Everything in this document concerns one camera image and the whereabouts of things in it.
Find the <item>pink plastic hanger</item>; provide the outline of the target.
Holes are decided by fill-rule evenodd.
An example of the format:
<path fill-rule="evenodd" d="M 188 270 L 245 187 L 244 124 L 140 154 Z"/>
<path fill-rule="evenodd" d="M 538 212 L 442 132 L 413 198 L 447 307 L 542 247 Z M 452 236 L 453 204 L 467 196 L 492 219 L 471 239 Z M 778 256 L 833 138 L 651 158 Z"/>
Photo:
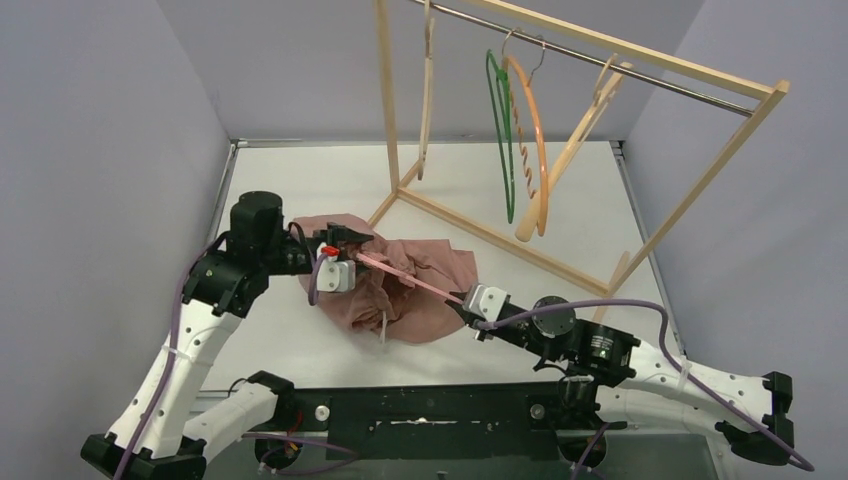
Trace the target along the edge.
<path fill-rule="evenodd" d="M 431 285 L 431 284 L 428 284 L 428 283 L 426 283 L 426 282 L 424 282 L 424 281 L 422 281 L 422 280 L 419 280 L 418 278 L 414 277 L 412 274 L 405 273 L 405 272 L 403 272 L 403 271 L 401 271 L 401 270 L 398 270 L 398 269 L 396 269 L 396 268 L 394 268 L 394 267 L 391 267 L 391 266 L 389 266 L 389 265 L 387 265 L 387 264 L 385 264 L 385 263 L 382 263 L 382 262 L 380 262 L 380 261 L 378 261 L 378 260 L 376 260 L 376 259 L 374 259 L 374 258 L 372 258 L 372 257 L 370 257 L 370 256 L 368 256 L 368 255 L 366 255 L 365 253 L 362 253 L 362 252 L 360 252 L 360 253 L 357 253 L 357 254 L 356 254 L 356 259 L 357 259 L 358 261 L 360 261 L 360 262 L 364 263 L 366 266 L 369 266 L 369 267 L 372 267 L 372 268 L 375 268 L 375 269 L 381 270 L 381 271 L 383 271 L 383 272 L 385 272 L 385 273 L 388 273 L 388 274 L 390 274 L 390 275 L 393 275 L 393 276 L 397 277 L 397 278 L 398 278 L 398 279 L 400 279 L 400 280 L 403 280 L 403 281 L 406 281 L 406 282 L 408 282 L 408 283 L 411 283 L 411 284 L 413 284 L 413 285 L 415 285 L 415 286 L 417 286 L 417 287 L 419 287 L 419 288 L 422 288 L 422 289 L 424 289 L 424 290 L 426 290 L 426 291 L 428 291 L 428 292 L 430 292 L 430 293 L 432 293 L 432 294 L 434 294 L 434 295 L 436 295 L 436 296 L 439 296 L 439 297 L 443 298 L 444 300 L 448 301 L 448 294 L 449 294 L 449 292 L 446 292 L 446 291 L 440 290 L 440 289 L 436 288 L 435 286 L 433 286 L 433 285 Z"/>

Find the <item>pink shorts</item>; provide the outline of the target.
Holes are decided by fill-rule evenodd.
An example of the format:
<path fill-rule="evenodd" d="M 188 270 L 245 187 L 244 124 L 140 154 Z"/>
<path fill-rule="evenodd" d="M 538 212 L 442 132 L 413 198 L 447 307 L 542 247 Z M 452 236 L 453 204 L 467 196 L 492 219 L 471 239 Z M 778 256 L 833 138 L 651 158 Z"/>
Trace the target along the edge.
<path fill-rule="evenodd" d="M 478 282 L 475 255 L 447 239 L 386 239 L 366 220 L 351 214 L 298 217 L 306 234 L 328 223 L 345 225 L 374 236 L 361 251 L 412 274 L 446 292 L 467 292 Z M 317 307 L 339 328 L 379 334 L 381 311 L 388 313 L 386 337 L 413 344 L 429 343 L 463 327 L 450 302 L 411 283 L 367 266 L 346 293 L 320 293 Z"/>

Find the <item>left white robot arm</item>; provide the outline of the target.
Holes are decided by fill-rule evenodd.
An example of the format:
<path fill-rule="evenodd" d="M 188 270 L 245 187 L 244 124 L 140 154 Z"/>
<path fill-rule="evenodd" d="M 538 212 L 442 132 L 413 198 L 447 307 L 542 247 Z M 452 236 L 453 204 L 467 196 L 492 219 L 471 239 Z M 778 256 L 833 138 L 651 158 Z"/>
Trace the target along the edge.
<path fill-rule="evenodd" d="M 357 274 L 350 253 L 369 239 L 334 222 L 306 234 L 285 221 L 279 195 L 241 195 L 229 229 L 184 272 L 168 335 L 142 385 L 106 432 L 86 439 L 82 458 L 112 479 L 200 479 L 212 459 L 253 428 L 298 426 L 303 415 L 292 382 L 266 371 L 201 415 L 190 411 L 272 277 L 307 277 L 310 303 L 321 292 L 348 292 Z"/>

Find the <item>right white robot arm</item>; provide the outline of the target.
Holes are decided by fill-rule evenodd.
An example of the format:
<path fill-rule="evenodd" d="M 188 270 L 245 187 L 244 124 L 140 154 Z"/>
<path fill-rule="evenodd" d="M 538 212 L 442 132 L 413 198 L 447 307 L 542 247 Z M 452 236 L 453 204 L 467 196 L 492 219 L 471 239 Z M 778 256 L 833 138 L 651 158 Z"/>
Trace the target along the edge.
<path fill-rule="evenodd" d="M 671 353 L 636 335 L 580 319 L 580 308 L 622 306 L 653 310 L 660 332 L 668 312 L 636 299 L 568 302 L 548 296 L 526 310 L 496 287 L 478 284 L 451 292 L 448 305 L 479 341 L 498 339 L 536 355 L 537 366 L 559 364 L 564 417 L 578 427 L 653 423 L 716 434 L 733 454 L 771 466 L 803 464 L 794 450 L 790 376 L 746 376 L 717 370 Z"/>

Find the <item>orange plastic hanger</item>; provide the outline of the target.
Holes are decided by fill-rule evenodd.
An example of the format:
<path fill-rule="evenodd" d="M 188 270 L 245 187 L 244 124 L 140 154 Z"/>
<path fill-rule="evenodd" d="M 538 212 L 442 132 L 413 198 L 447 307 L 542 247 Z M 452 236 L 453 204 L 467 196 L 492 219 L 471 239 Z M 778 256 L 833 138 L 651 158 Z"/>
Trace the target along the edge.
<path fill-rule="evenodd" d="M 521 170 L 525 180 L 525 188 L 528 199 L 531 201 L 539 201 L 537 219 L 531 221 L 530 233 L 535 232 L 542 237 L 547 233 L 550 187 L 544 130 L 532 81 L 536 70 L 544 61 L 544 56 L 540 57 L 539 64 L 531 71 L 530 74 L 527 74 L 518 60 L 514 56 L 506 53 L 506 42 L 508 39 L 515 36 L 517 33 L 522 32 L 523 30 L 520 27 L 517 27 L 512 28 L 506 34 L 501 47 L 500 69 L 505 74 L 507 93 L 509 95 L 507 104 L 512 115 L 512 125 L 516 128 L 518 150 L 521 157 Z M 523 93 L 523 98 L 532 120 L 533 139 L 536 144 L 537 168 L 532 166 L 532 163 L 529 160 L 528 147 L 524 142 L 525 129 L 521 125 L 519 116 L 520 110 L 514 100 L 515 91 L 510 83 L 513 79 L 517 80 L 521 87 L 521 92 Z"/>

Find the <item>green plastic hanger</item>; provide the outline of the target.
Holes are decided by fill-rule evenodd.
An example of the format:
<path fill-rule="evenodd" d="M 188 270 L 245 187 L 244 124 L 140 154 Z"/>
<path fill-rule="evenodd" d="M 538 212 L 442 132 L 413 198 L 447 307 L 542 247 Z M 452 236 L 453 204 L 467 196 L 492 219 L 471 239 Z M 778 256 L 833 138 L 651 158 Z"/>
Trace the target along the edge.
<path fill-rule="evenodd" d="M 496 131 L 498 153 L 502 171 L 507 222 L 514 221 L 516 206 L 516 184 L 513 156 L 512 127 L 509 111 L 512 106 L 509 78 L 498 63 L 494 52 L 489 49 L 485 56 L 487 88 Z"/>

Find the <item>beige wooden hanger left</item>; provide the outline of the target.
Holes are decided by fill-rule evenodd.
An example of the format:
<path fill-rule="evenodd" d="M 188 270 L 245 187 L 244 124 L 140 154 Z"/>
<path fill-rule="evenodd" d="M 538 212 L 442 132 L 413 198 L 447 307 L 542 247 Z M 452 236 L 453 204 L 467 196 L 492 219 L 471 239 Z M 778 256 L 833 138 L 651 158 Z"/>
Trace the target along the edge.
<path fill-rule="evenodd" d="M 428 154 L 428 146 L 430 139 L 431 117 L 432 117 L 432 96 L 433 96 L 433 46 L 432 36 L 435 26 L 435 19 L 431 13 L 432 2 L 426 0 L 423 2 L 425 13 L 425 28 L 424 28 L 424 82 L 422 95 L 422 113 L 419 132 L 419 149 L 418 149 L 418 171 L 417 179 L 422 180 L 425 171 L 425 165 Z"/>

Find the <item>beige wooden hanger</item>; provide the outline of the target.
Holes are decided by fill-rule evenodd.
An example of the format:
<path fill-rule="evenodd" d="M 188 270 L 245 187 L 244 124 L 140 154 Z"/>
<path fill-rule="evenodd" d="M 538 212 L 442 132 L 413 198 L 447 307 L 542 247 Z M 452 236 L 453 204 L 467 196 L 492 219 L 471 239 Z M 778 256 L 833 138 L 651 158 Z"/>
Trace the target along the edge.
<path fill-rule="evenodd" d="M 433 96 L 433 46 L 432 36 L 435 26 L 435 19 L 431 13 L 432 2 L 426 0 L 423 2 L 425 13 L 425 28 L 424 28 L 424 82 L 422 95 L 422 113 L 419 132 L 419 149 L 418 149 L 418 171 L 417 179 L 422 180 L 425 171 L 425 165 L 428 154 L 428 146 L 430 139 L 431 117 L 432 117 L 432 96 Z"/>
<path fill-rule="evenodd" d="M 570 135 L 551 167 L 547 167 L 541 175 L 540 192 L 530 204 L 515 230 L 515 237 L 521 242 L 528 242 L 534 234 L 542 237 L 546 233 L 549 213 L 550 196 L 557 182 L 568 168 L 582 145 L 588 139 L 607 107 L 616 96 L 624 75 L 612 72 L 614 66 L 631 67 L 625 61 L 620 63 L 618 55 L 613 53 L 605 62 L 598 75 L 593 90 L 592 100 L 584 116 Z"/>

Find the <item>beige wooden hanger right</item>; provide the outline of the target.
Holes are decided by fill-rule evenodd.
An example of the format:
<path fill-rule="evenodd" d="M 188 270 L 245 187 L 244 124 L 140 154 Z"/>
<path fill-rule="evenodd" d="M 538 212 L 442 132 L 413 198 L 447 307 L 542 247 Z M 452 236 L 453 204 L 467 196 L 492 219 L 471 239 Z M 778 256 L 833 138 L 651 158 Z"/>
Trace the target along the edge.
<path fill-rule="evenodd" d="M 624 75 L 612 72 L 614 66 L 631 67 L 625 61 L 620 63 L 618 55 L 613 53 L 605 62 L 598 75 L 593 90 L 592 100 L 584 116 L 570 135 L 551 167 L 547 167 L 541 175 L 540 192 L 530 204 L 515 230 L 515 237 L 521 242 L 528 242 L 534 234 L 542 237 L 546 233 L 549 213 L 550 196 L 557 182 L 568 168 L 582 145 L 588 139 L 607 107 L 616 96 Z"/>

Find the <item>wooden clothes rack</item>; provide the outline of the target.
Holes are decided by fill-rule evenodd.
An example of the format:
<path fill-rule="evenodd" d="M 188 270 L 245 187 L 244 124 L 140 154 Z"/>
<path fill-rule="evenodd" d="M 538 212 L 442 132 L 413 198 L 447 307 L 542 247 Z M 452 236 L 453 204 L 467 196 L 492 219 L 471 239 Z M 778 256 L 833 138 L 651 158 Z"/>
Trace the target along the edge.
<path fill-rule="evenodd" d="M 612 72 L 622 73 L 624 75 L 623 80 L 624 78 L 629 77 L 643 83 L 650 84 L 654 87 L 694 99 L 701 103 L 733 112 L 742 116 L 744 120 L 728 142 L 722 147 L 710 166 L 692 185 L 689 192 L 672 210 L 661 226 L 648 238 L 634 256 L 622 255 L 611 279 L 607 282 L 602 282 L 591 275 L 528 247 L 527 244 L 530 240 L 528 242 L 521 242 L 516 239 L 515 233 L 513 237 L 507 237 L 409 189 L 409 184 L 413 180 L 417 179 L 419 154 L 407 173 L 405 175 L 401 175 L 399 173 L 398 135 L 394 106 L 391 42 L 387 4 L 384 1 L 375 2 L 374 11 L 378 42 L 379 78 L 388 153 L 390 190 L 387 197 L 369 218 L 369 224 L 372 226 L 377 225 L 383 216 L 391 209 L 393 204 L 398 200 L 402 200 L 490 243 L 493 246 L 496 246 L 602 298 L 611 298 L 619 291 L 634 271 L 644 260 L 648 258 L 650 254 L 653 253 L 656 246 L 678 223 L 682 216 L 693 205 L 695 200 L 703 193 L 729 160 L 739 151 L 761 123 L 769 116 L 769 114 L 789 92 L 790 84 L 786 80 L 779 81 L 775 86 L 767 86 L 762 83 L 743 79 L 720 70 L 684 60 L 671 54 L 663 53 L 661 51 L 607 35 L 562 19 L 557 19 L 509 2 L 481 1 L 478 5 L 481 8 L 496 12 L 505 17 L 527 24 L 536 25 L 551 33 L 561 34 L 569 38 L 603 48 L 609 52 L 609 57 L 613 53 L 616 53 L 618 57 L 620 55 L 624 55 L 628 60 L 641 60 L 665 71 L 673 72 L 688 79 L 693 79 L 722 90 L 731 91 L 746 98 L 755 99 L 758 102 L 755 107 L 746 108 L 705 93 L 694 91 L 688 87 L 667 82 L 656 76 L 642 73 L 636 70 L 633 66 L 614 66 L 612 68 Z M 434 2 L 432 2 L 431 7 L 431 13 L 433 14 L 433 12 L 439 12 L 488 30 L 502 33 L 505 37 L 512 29 L 479 16 L 468 14 Z M 601 59 L 599 57 L 591 56 L 587 53 L 549 42 L 541 37 L 531 36 L 525 32 L 517 33 L 509 39 L 511 38 L 516 38 L 520 41 L 537 45 L 544 51 L 556 52 L 588 64 L 596 65 L 600 67 L 601 70 L 606 60 L 609 58 Z"/>

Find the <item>white shorts drawstring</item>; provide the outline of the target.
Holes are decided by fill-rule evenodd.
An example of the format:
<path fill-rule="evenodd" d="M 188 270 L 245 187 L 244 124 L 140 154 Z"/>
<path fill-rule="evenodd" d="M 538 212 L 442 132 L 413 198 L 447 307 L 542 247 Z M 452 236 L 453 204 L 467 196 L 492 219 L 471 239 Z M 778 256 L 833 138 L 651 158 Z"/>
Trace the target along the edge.
<path fill-rule="evenodd" d="M 381 345 L 386 344 L 386 331 L 388 327 L 388 313 L 387 311 L 381 311 L 381 323 L 380 323 L 380 331 L 379 331 L 379 341 Z"/>

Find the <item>black metal base frame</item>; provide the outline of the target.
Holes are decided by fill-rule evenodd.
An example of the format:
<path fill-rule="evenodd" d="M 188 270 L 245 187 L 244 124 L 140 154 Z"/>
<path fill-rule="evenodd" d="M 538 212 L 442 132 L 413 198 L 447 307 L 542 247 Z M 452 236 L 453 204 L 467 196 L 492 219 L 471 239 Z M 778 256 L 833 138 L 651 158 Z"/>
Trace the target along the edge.
<path fill-rule="evenodd" d="M 324 433 L 362 460 L 577 458 L 580 432 L 603 423 L 599 401 L 562 400 L 556 382 L 291 388 L 261 430 Z"/>

